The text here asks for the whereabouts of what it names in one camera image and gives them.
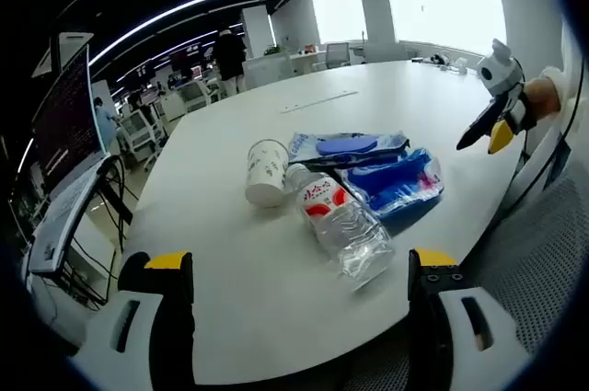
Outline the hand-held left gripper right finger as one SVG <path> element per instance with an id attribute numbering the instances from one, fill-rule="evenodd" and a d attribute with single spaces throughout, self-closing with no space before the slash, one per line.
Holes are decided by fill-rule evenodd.
<path id="1" fill-rule="evenodd" d="M 408 301 L 409 390 L 503 390 L 528 364 L 514 319 L 446 254 L 410 251 Z"/>

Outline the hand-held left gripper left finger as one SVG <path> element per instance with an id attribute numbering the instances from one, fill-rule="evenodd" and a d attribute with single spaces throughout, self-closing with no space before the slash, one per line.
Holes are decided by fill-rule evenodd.
<path id="1" fill-rule="evenodd" d="M 77 370 L 99 390 L 192 390 L 192 254 L 134 253 L 117 287 L 87 322 Z"/>

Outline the person's right hand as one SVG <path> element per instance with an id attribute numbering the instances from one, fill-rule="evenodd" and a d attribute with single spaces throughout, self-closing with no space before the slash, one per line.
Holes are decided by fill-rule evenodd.
<path id="1" fill-rule="evenodd" d="M 524 91 L 537 120 L 560 111 L 559 95 L 549 78 L 537 77 L 526 82 Z"/>

